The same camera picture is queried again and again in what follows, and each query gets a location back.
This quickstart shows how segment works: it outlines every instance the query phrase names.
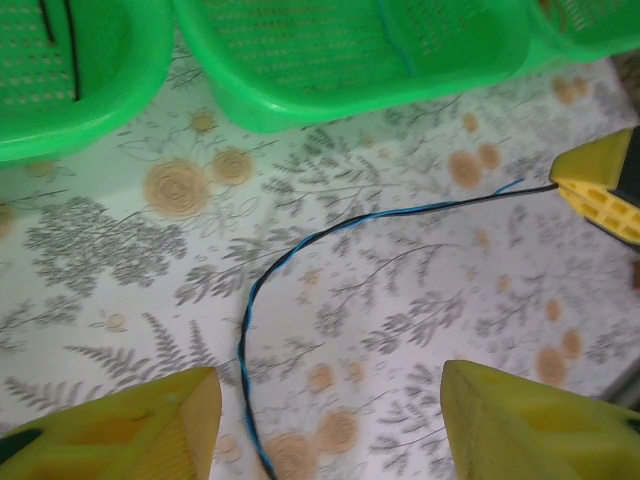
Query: black plastic part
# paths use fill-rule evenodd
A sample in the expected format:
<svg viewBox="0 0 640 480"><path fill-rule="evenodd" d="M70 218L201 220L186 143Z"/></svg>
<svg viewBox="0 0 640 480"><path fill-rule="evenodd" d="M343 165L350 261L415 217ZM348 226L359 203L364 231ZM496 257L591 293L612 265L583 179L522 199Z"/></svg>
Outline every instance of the black plastic part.
<svg viewBox="0 0 640 480"><path fill-rule="evenodd" d="M633 129L618 185L611 193L640 208L640 127Z"/></svg>
<svg viewBox="0 0 640 480"><path fill-rule="evenodd" d="M42 435L42 430L39 428L30 428L29 430L0 438L0 465L27 447L40 435Z"/></svg>
<svg viewBox="0 0 640 480"><path fill-rule="evenodd" d="M637 418L630 418L627 420L627 425L631 427L638 435L640 435L640 420Z"/></svg>
<svg viewBox="0 0 640 480"><path fill-rule="evenodd" d="M596 227L596 228L598 228L598 229L602 230L602 231L603 231L604 233L606 233L607 235L609 235L609 236L611 236L611 237L615 238L615 239L616 239L616 240L618 240L619 242L624 243L624 244L625 244L627 247L629 247L631 250L634 250L634 251L636 251L636 252L640 253L640 245L639 245L639 244L637 244L637 243L629 243L629 242L627 242L627 241L625 241L625 240L621 239L619 236L617 236L617 235L616 235L616 234L614 234L613 232L611 232L611 231L607 230L607 229L606 229L606 228L604 228L602 225L599 225L599 224L597 224L597 223L595 223L595 222L592 222L592 221L591 221L591 220L589 220L588 218L585 218L585 220L586 220L587 222L589 222L591 225L593 225L594 227Z"/></svg>

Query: floral tablecloth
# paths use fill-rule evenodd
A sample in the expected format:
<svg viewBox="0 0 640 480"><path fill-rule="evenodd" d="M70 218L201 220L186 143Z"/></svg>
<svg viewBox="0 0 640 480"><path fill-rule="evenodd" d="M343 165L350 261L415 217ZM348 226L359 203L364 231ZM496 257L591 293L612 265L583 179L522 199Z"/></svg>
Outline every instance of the floral tablecloth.
<svg viewBox="0 0 640 480"><path fill-rule="evenodd" d="M634 125L608 63L277 135L230 124L179 42L147 110L93 147L0 171L2 430L218 367L212 478L263 478L235 345L248 288L310 232L484 195ZM446 359L597 395L640 354L631 250L550 192L376 220L258 297L253 399L282 478L454 478Z"/></svg>

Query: tablecloth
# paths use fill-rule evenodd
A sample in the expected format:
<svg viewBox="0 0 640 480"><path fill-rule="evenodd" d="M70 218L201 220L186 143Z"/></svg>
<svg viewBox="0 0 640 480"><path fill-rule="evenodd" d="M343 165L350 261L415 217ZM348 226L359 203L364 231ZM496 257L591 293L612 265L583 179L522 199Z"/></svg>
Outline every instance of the tablecloth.
<svg viewBox="0 0 640 480"><path fill-rule="evenodd" d="M279 255L365 212L546 184L556 155L637 122L599 62L258 135L225 118L181 41L174 57L125 127L0 172L0 422L215 365L216 480L264 478L235 348L248 288ZM597 395L640 353L632 258L556 192L374 220L298 253L248 339L279 474L454 478L447 359Z"/></svg>

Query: yellow plastic object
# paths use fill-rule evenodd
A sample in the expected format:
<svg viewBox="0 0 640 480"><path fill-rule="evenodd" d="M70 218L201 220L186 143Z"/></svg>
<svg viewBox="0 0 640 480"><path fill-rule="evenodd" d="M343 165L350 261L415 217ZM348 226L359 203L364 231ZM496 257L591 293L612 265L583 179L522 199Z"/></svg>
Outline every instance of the yellow plastic object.
<svg viewBox="0 0 640 480"><path fill-rule="evenodd" d="M440 392L459 479L640 478L635 412L458 360Z"/></svg>
<svg viewBox="0 0 640 480"><path fill-rule="evenodd" d="M639 127L560 155L551 179L579 215L640 248Z"/></svg>
<svg viewBox="0 0 640 480"><path fill-rule="evenodd" d="M214 369L171 375L10 432L0 439L0 478L207 480L221 408Z"/></svg>

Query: perforated basket wall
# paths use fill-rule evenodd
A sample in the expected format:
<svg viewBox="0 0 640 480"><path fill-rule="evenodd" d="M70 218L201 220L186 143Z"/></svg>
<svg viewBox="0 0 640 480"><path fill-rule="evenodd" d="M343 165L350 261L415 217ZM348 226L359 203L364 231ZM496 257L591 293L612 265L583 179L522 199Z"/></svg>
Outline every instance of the perforated basket wall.
<svg viewBox="0 0 640 480"><path fill-rule="evenodd" d="M171 40L168 0L0 1L0 162L126 122L164 80Z"/></svg>
<svg viewBox="0 0 640 480"><path fill-rule="evenodd" d="M258 131L331 120L512 75L529 45L511 0L176 0L216 97Z"/></svg>
<svg viewBox="0 0 640 480"><path fill-rule="evenodd" d="M536 0L533 18L563 54L591 61L640 46L637 0Z"/></svg>

